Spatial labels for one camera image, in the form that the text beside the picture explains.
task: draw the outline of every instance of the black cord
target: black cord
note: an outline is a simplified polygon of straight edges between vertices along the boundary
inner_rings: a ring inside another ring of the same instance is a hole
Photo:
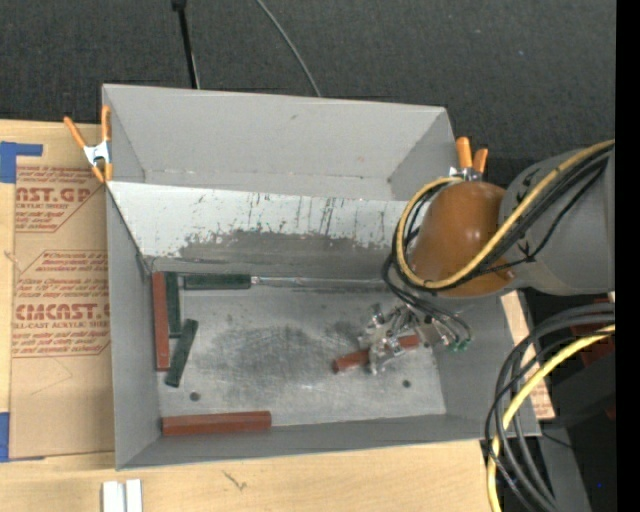
[[[267,15],[267,17],[271,20],[271,23],[273,23],[273,25],[276,27],[278,32],[280,32],[282,39],[284,39],[285,43],[287,43],[287,46],[291,50],[291,53],[293,53],[294,57],[298,61],[298,64],[300,64],[302,71],[304,71],[304,74],[307,77],[307,80],[309,81],[309,83],[311,84],[311,87],[313,87],[313,90],[316,93],[316,96],[318,96],[318,98],[322,98],[322,93],[320,92],[320,88],[318,87],[318,84],[316,84],[316,81],[313,79],[313,76],[311,76],[311,72],[309,71],[309,68],[307,68],[307,65],[304,63],[304,59],[300,55],[300,52],[298,51],[296,46],[293,44],[293,41],[289,39],[289,36],[284,31],[280,23],[278,23],[278,20],[273,15],[273,13],[267,8],[265,3],[262,0],[255,0],[255,2],[256,4],[258,4],[260,9],[262,9],[262,11]]]
[[[565,217],[565,215],[569,212],[569,210],[571,210],[571,208],[573,208],[573,206],[575,206],[575,204],[580,200],[580,198],[587,192],[587,190],[589,190],[593,184],[598,180],[598,178],[600,178],[600,176],[602,176],[602,173],[604,172],[604,168],[600,169],[597,171],[597,174],[591,178],[577,193],[575,196],[573,196],[573,198],[571,199],[571,201],[569,201],[565,207],[560,211],[560,213],[556,216],[556,218],[554,219],[553,223],[551,224],[551,226],[549,227],[549,230],[547,231],[547,233],[545,234],[544,238],[542,239],[542,241],[538,244],[538,247],[535,248],[535,250],[527,255],[526,257],[511,262],[511,263],[504,263],[502,265],[498,265],[496,267],[490,267],[490,268],[485,268],[482,270],[477,270],[472,272],[473,277],[471,279],[474,279],[478,276],[482,276],[485,274],[492,274],[494,272],[499,272],[501,270],[506,270],[508,268],[512,268],[515,267],[516,265],[521,265],[522,263],[529,263],[530,261],[533,261],[535,259],[535,257],[540,253],[540,251],[542,251],[542,249],[544,249],[544,247],[547,245],[547,243],[549,242],[549,240],[551,239],[551,236],[553,235],[554,231],[556,230],[556,228],[558,227],[558,225],[560,224],[560,222],[562,221],[562,219]]]
[[[174,12],[178,13],[180,20],[180,32],[182,34],[182,44],[184,46],[184,55],[187,59],[187,67],[189,68],[189,81],[192,89],[200,89],[200,78],[196,69],[196,59],[191,49],[191,38],[189,37],[189,24],[187,23],[187,0],[171,0],[171,7]]]
[[[585,177],[585,175],[588,175],[592,172],[599,173],[603,171],[608,161],[610,151],[611,151],[610,146],[603,148],[597,153],[578,162],[572,169],[565,171],[565,174],[559,178],[558,182],[555,184],[555,186],[552,187],[551,191],[549,191],[541,199],[538,199],[536,204],[532,206],[530,210],[519,219],[516,225],[511,228],[510,233],[507,234],[503,238],[503,240],[500,241],[498,245],[496,245],[496,247],[494,247],[491,253],[485,256],[483,261],[481,261],[478,264],[475,270],[471,271],[466,276],[460,278],[455,283],[438,288],[437,291],[443,291],[443,290],[455,288],[457,286],[460,286],[461,284],[471,281],[472,279],[475,279],[480,275],[497,272],[499,270],[510,268],[515,264],[520,264],[520,263],[529,261],[528,258],[524,258],[522,261],[507,263],[497,267],[491,267],[491,265],[493,265],[498,259],[500,259],[507,252],[509,248],[511,248],[515,243],[517,243],[517,241],[524,235],[526,230],[528,230],[531,227],[531,225],[533,225],[533,223],[536,222],[540,218],[540,216],[546,212],[548,207],[551,204],[553,204],[553,202],[558,200],[558,198],[561,197],[563,194],[565,194],[567,190],[569,190],[577,182],[582,180]],[[562,216],[564,216],[567,213],[567,211],[568,209],[564,211]],[[556,221],[557,222],[554,221],[554,224],[555,224],[555,226],[553,227],[554,230],[557,227],[557,224],[559,223],[558,219],[556,219]],[[548,238],[550,238],[550,235],[544,241],[545,245],[548,242]]]
[[[611,311],[613,309],[611,307],[612,306],[611,304],[603,304],[599,306],[608,306],[608,307],[602,307],[601,309],[603,311]],[[492,457],[492,459],[494,459],[494,461],[497,460],[497,457],[493,452],[493,449],[491,448],[490,425],[491,425],[491,419],[493,417],[495,418],[495,422],[496,422],[496,433],[500,438],[502,445],[505,448],[505,456],[508,458],[511,467],[514,469],[514,471],[516,471],[519,482],[521,482],[525,486],[526,490],[529,491],[529,494],[531,494],[532,497],[536,499],[536,501],[544,508],[544,510],[554,510],[555,505],[553,503],[549,503],[549,500],[545,499],[545,497],[538,492],[538,490],[533,486],[533,484],[529,482],[526,475],[520,469],[519,463],[515,460],[515,457],[513,457],[513,454],[509,447],[509,440],[507,439],[506,432],[502,426],[502,414],[503,414],[502,400],[510,391],[513,393],[518,392],[519,383],[521,379],[533,367],[533,365],[538,362],[538,360],[540,360],[547,353],[557,349],[562,344],[575,339],[575,337],[572,336],[572,337],[568,337],[568,338],[556,341],[549,347],[540,351],[537,354],[537,358],[529,361],[521,369],[520,372],[518,372],[515,376],[513,376],[511,381],[506,386],[503,386],[502,388],[500,386],[501,386],[501,383],[504,383],[504,381],[506,380],[506,376],[509,373],[508,369],[511,368],[511,373],[513,374],[513,371],[520,366],[522,357],[524,356],[524,353],[526,352],[526,350],[529,348],[529,346],[532,343],[537,341],[539,337],[550,334],[551,332],[554,332],[556,330],[563,329],[569,325],[584,325],[584,324],[590,324],[597,321],[610,322],[613,320],[614,318],[613,315],[606,315],[606,314],[605,315],[602,315],[602,314],[589,315],[589,316],[584,315],[585,311],[593,312],[593,311],[596,311],[598,307],[574,308],[573,310],[569,310],[568,312],[563,312],[559,315],[556,315],[555,317],[549,319],[548,321],[543,322],[543,324],[541,324],[538,327],[537,331],[534,330],[534,332],[532,332],[525,340],[523,340],[511,351],[511,353],[509,354],[509,356],[507,356],[507,359],[505,360],[505,363],[503,364],[500,370],[500,376],[498,377],[498,383],[496,385],[496,399],[489,410],[489,414],[487,415],[487,420],[485,422],[485,440],[487,442],[489,455]],[[576,318],[571,318],[570,314],[572,312],[575,312],[578,316]],[[520,421],[520,417],[518,413],[514,417],[514,423],[517,422],[516,434],[519,433],[519,435],[521,436],[522,429],[521,429],[521,426],[519,425],[519,421]],[[524,438],[518,439],[518,441],[521,442],[521,445],[522,445],[524,442]],[[528,447],[526,446],[526,442],[524,442],[524,450],[526,451],[526,453],[530,458],[530,453],[528,452]],[[537,472],[537,468],[535,467],[531,468],[529,467],[528,464],[527,466],[529,471],[532,472],[532,475],[534,475],[534,480],[537,481],[537,484],[545,486],[544,482],[542,481],[542,477],[540,477],[539,473]],[[505,480],[507,480],[507,483],[509,483],[510,476],[508,475],[508,472],[506,472],[506,469],[504,469],[504,467],[500,468],[500,466],[497,466],[497,467],[498,469],[500,469],[500,472],[503,473],[503,477],[505,478]]]
[[[453,335],[455,339],[454,346],[461,345],[471,339],[471,328],[464,320],[454,316],[452,313],[440,308],[439,306],[435,306],[432,303],[425,301],[420,297],[411,295],[407,291],[394,284],[391,280],[389,272],[392,267],[394,268],[396,275],[399,275],[397,267],[393,262],[393,254],[387,257],[382,266],[382,279],[389,287],[389,289],[394,293],[394,295],[396,295],[396,297],[398,297],[406,304],[412,306],[413,308],[421,311],[425,315],[438,320]],[[456,325],[459,332],[456,332],[451,324]]]

